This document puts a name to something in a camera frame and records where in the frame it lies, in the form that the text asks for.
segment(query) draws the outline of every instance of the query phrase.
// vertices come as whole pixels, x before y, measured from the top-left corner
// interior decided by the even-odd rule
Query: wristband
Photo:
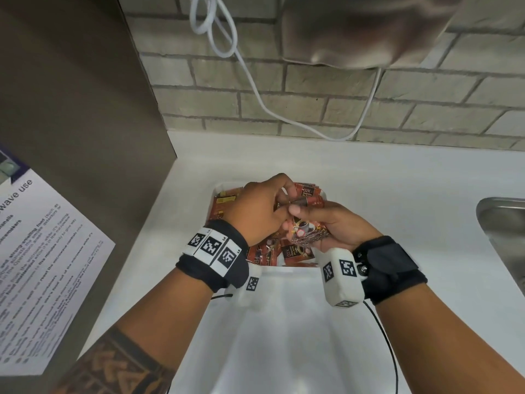
[[[427,283],[407,252],[389,236],[364,242],[352,252],[356,263],[366,266],[362,282],[365,298],[374,305],[408,288]]]
[[[249,275],[248,244],[231,224],[217,219],[208,222],[188,242],[176,267],[202,280],[213,291],[240,288]]]

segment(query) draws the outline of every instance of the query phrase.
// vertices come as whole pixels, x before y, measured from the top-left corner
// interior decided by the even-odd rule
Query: tattoo
[[[175,376],[116,327],[61,379],[53,394],[165,394]]]

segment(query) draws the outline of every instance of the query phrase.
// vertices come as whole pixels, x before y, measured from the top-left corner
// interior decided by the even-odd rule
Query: brick wall
[[[238,63],[191,31],[189,0],[120,2],[168,129],[315,137],[260,109]],[[278,0],[224,2],[267,107],[348,134],[374,72],[283,62]],[[419,67],[385,72],[355,139],[525,151],[525,0],[465,0]]]

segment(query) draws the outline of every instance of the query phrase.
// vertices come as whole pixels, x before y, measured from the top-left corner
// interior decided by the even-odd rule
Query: white cable
[[[255,85],[255,81],[253,81],[253,77],[250,74],[248,68],[246,67],[246,63],[244,62],[244,59],[242,55],[240,54],[238,48],[237,48],[237,29],[235,27],[235,23],[233,22],[232,15],[229,13],[228,9],[226,8],[226,5],[224,5],[222,0],[206,0],[207,5],[207,14],[206,18],[204,19],[204,22],[202,22],[201,25],[197,25],[197,6],[199,5],[199,0],[191,0],[191,6],[189,8],[189,24],[191,25],[191,28],[195,34],[208,34],[208,41],[209,45],[212,47],[213,51],[221,58],[229,58],[232,55],[235,55],[237,59],[239,60],[239,63],[241,67],[243,68],[244,72],[246,73],[246,77],[248,78],[248,81],[250,82],[250,85],[252,86],[253,93],[255,94],[255,97],[257,97],[257,101],[259,102],[259,105],[261,108],[268,113],[270,116],[273,116],[274,118],[279,119],[282,122],[295,125],[297,127],[301,127],[305,130],[310,130],[311,132],[317,134],[318,136],[329,140],[329,141],[346,141],[354,137],[354,135],[357,134],[359,129],[361,128],[361,125],[363,124],[363,121],[366,117],[366,114],[370,108],[370,105],[372,104],[372,101],[374,99],[375,93],[377,91],[377,87],[379,86],[379,82],[381,80],[381,74],[383,70],[381,68],[377,68],[377,72],[375,74],[374,83],[372,85],[372,88],[370,90],[370,95],[368,99],[366,100],[366,104],[364,105],[363,112],[361,113],[361,117],[358,120],[358,123],[355,125],[355,128],[352,130],[350,134],[343,138],[331,138],[327,135],[324,135],[321,132],[318,132],[316,129],[310,127],[309,125],[305,125],[299,122],[296,122],[294,120],[290,120],[288,118],[284,118],[283,116],[279,116],[277,113],[272,112],[268,108],[266,108],[266,105],[264,105],[263,100],[261,99],[261,96],[259,94],[259,90],[257,90],[257,86]],[[226,22],[228,22],[228,26],[230,28],[230,31],[232,32],[232,35],[230,36],[220,20],[217,18],[217,7],[222,11]],[[212,32],[212,25],[213,22],[217,24],[219,27],[219,30],[222,32],[224,37],[231,43],[231,47],[228,51],[220,51],[217,46],[215,45],[215,39],[213,38],[213,32]]]

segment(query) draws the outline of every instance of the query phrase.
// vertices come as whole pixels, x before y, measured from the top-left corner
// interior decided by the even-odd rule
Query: sink
[[[525,295],[525,199],[486,198],[476,207],[478,222]]]

